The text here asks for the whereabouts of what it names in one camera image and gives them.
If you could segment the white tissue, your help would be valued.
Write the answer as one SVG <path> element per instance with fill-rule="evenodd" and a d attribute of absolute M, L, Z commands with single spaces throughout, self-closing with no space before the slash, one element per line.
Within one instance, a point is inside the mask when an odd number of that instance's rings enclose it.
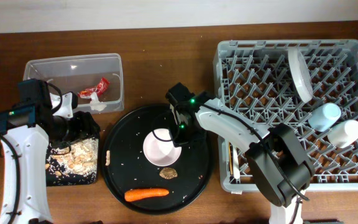
<path fill-rule="evenodd" d="M 96 92 L 92 92 L 90 95 L 91 101 L 89 103 L 91 110 L 93 111 L 103 111 L 106 108 L 106 105 L 99 101 L 98 95 Z"/>

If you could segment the pink bowl with food scraps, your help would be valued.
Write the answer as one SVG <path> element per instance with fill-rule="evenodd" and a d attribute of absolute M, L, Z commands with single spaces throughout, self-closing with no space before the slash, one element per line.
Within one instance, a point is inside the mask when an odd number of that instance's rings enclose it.
<path fill-rule="evenodd" d="M 153 165 L 166 167 L 175 163 L 181 155 L 181 147 L 175 147 L 173 142 L 163 142 L 158 140 L 168 140 L 171 138 L 168 129 L 159 128 L 148 133 L 143 142 L 143 152 L 147 160 Z"/>

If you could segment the red snack wrapper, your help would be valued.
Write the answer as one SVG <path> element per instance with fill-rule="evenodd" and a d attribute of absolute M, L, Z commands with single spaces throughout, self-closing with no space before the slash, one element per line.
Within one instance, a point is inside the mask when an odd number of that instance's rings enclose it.
<path fill-rule="evenodd" d="M 101 96 L 109 88 L 109 84 L 110 82 L 102 77 L 96 86 L 78 92 L 78 96 L 82 99 L 90 99 L 93 93 L 97 94 L 97 96 Z"/>

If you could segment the wooden chopstick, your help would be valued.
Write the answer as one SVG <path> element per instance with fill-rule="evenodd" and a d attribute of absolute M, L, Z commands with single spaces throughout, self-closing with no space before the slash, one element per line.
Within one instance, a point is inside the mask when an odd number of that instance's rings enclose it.
<path fill-rule="evenodd" d="M 228 158 L 229 158 L 229 173 L 233 175 L 233 166 L 232 166 L 232 153 L 231 153 L 231 143 L 227 142 L 227 149 L 228 149 Z"/>

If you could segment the brown food lump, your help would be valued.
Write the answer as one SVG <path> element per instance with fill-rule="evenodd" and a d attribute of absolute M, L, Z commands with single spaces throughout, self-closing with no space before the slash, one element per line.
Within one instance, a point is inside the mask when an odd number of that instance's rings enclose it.
<path fill-rule="evenodd" d="M 178 177 L 178 173 L 175 169 L 171 168 L 171 167 L 164 167 L 160 173 L 159 176 L 161 176 L 163 179 L 173 179 Z"/>

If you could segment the orange carrot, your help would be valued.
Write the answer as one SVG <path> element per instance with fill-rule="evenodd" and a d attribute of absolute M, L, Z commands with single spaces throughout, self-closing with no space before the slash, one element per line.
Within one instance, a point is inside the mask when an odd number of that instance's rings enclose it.
<path fill-rule="evenodd" d="M 132 189 L 124 194 L 124 199 L 127 202 L 134 202 L 151 197 L 164 197 L 170 192 L 167 189 Z"/>

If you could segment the grey plate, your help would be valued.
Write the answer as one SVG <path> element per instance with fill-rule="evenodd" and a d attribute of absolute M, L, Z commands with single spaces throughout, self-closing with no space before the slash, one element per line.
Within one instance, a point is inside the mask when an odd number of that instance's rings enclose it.
<path fill-rule="evenodd" d="M 310 72 L 306 60 L 298 48 L 290 47 L 288 49 L 288 63 L 291 77 L 299 97 L 302 102 L 309 102 L 313 97 Z"/>

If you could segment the blue cup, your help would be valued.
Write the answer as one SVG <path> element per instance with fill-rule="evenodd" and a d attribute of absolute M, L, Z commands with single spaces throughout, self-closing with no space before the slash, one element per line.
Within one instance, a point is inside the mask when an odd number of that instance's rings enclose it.
<path fill-rule="evenodd" d="M 340 107 L 334 103 L 325 103 L 312 112 L 308 123 L 315 131 L 324 132 L 329 129 L 340 116 Z"/>

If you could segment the white cup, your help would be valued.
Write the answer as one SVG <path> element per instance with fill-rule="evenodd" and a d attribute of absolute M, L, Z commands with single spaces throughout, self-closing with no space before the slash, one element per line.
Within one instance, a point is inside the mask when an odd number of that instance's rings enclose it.
<path fill-rule="evenodd" d="M 347 120 L 335 127 L 327 135 L 329 142 L 338 147 L 345 148 L 358 140 L 358 121 Z"/>

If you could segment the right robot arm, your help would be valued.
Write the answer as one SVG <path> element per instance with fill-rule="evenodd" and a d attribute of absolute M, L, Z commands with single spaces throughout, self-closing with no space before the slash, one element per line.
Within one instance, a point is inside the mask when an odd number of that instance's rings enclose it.
<path fill-rule="evenodd" d="M 202 142 L 208 131 L 224 138 L 245 155 L 257 188 L 270 202 L 269 222 L 303 223 L 301 206 L 315 170 L 291 127 L 251 121 L 207 91 L 195 95 L 182 83 L 165 97 L 175 121 L 169 128 L 174 146 Z"/>

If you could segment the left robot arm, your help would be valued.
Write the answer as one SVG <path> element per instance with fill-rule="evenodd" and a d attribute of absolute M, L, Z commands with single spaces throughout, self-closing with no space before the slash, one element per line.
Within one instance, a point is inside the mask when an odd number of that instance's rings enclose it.
<path fill-rule="evenodd" d="M 75 111 L 78 97 L 39 79 L 18 84 L 19 102 L 0 112 L 4 193 L 0 223 L 52 223 L 47 174 L 59 185 L 90 183 L 97 174 L 100 127 Z"/>

